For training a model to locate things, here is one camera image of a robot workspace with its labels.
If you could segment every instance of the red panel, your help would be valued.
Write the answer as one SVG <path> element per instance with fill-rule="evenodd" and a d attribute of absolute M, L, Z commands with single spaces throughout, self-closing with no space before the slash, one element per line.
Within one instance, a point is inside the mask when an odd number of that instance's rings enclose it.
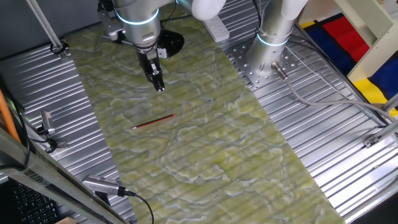
<path fill-rule="evenodd" d="M 356 62 L 361 60 L 363 55 L 369 50 L 369 46 L 347 18 L 341 17 L 323 25 L 323 27 Z"/>

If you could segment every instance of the mounting plate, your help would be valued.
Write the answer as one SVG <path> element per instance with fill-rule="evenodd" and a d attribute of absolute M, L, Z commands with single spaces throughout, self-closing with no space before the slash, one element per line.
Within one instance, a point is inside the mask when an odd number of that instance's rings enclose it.
<path fill-rule="evenodd" d="M 269 77 L 272 75 L 270 72 L 260 72 L 258 69 L 255 70 L 250 67 L 250 64 L 246 61 L 246 52 L 249 50 L 252 44 L 252 40 L 246 41 L 243 44 L 239 44 L 235 47 L 231 48 L 231 55 L 234 57 L 236 63 L 239 65 L 239 68 L 244 72 L 245 76 L 248 77 L 251 83 L 256 86 L 260 87 L 265 85 L 269 82 Z M 290 55 L 290 52 L 287 49 L 284 49 L 282 52 L 282 59 L 279 62 L 279 65 L 289 73 L 296 69 L 295 60 Z"/>

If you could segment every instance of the blue ring light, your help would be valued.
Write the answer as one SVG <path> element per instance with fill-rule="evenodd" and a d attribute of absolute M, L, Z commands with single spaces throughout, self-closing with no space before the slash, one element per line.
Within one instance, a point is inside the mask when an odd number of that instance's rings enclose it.
<path fill-rule="evenodd" d="M 145 20 L 145 21 L 142 21 L 142 22 L 127 21 L 127 20 L 123 19 L 123 18 L 119 15 L 119 13 L 116 13 L 116 14 L 118 15 L 118 17 L 119 17 L 119 19 L 120 19 L 121 21 L 123 21 L 123 22 L 125 22 L 125 23 L 127 23 L 127 24 L 131 24 L 131 25 L 143 25 L 143 24 L 146 24 L 146 23 L 148 23 L 148 22 L 150 22 L 150 21 L 153 21 L 153 20 L 156 18 L 156 16 L 158 15 L 158 13 L 159 13 L 159 9 L 156 10 L 154 16 L 152 16 L 151 18 L 149 18 L 149 19 L 147 19 L 147 20 Z"/>
<path fill-rule="evenodd" d="M 271 46 L 271 47 L 282 46 L 282 45 L 286 44 L 287 41 L 289 40 L 289 39 L 287 39 L 285 42 L 283 42 L 283 43 L 281 43 L 281 44 L 270 44 L 270 43 L 267 43 L 266 41 L 264 41 L 263 39 L 261 39 L 261 37 L 260 37 L 260 35 L 259 35 L 258 33 L 257 33 L 257 37 L 259 38 L 259 40 L 260 40 L 263 44 L 269 45 L 269 46 Z"/>

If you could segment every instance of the metal table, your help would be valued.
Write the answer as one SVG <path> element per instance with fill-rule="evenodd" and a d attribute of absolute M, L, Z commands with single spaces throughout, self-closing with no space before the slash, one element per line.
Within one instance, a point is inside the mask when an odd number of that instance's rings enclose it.
<path fill-rule="evenodd" d="M 231 48 L 254 37 L 257 15 L 252 1 L 227 0 L 219 17 L 231 33 L 226 42 L 220 43 L 221 48 L 348 223 L 398 190 L 388 186 L 398 176 L 396 139 L 389 137 L 369 149 L 363 144 L 380 130 L 382 123 L 377 118 L 371 119 L 369 113 L 353 105 L 303 105 L 277 75 L 269 77 L 264 86 L 254 87 L 230 54 Z M 294 34 L 307 37 L 298 27 Z M 351 99 L 364 101 L 352 84 L 318 54 L 301 46 L 289 44 L 289 47 L 312 62 L 339 91 Z M 296 64 L 296 71 L 289 74 L 290 80 L 306 99 L 343 99 L 298 60 Z M 51 111 L 57 127 L 55 138 L 68 144 L 67 149 L 57 149 L 52 154 L 62 166 L 80 180 L 88 174 L 119 177 L 71 57 L 61 60 L 49 52 L 47 45 L 0 62 L 0 72 L 15 97 L 27 108 L 25 117 L 34 126 L 40 125 L 40 110 Z M 377 199 L 368 200 L 377 193 Z M 123 217 L 135 220 L 127 198 L 112 197 L 110 202 Z M 88 223 L 85 217 L 68 208 L 60 210 L 78 223 Z"/>

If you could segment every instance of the keyboard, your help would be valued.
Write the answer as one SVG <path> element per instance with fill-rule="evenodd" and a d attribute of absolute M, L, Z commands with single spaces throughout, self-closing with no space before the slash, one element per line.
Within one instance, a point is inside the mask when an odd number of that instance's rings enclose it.
<path fill-rule="evenodd" d="M 18 182 L 12 192 L 21 224 L 54 224 L 60 220 L 57 205 L 48 197 Z"/>

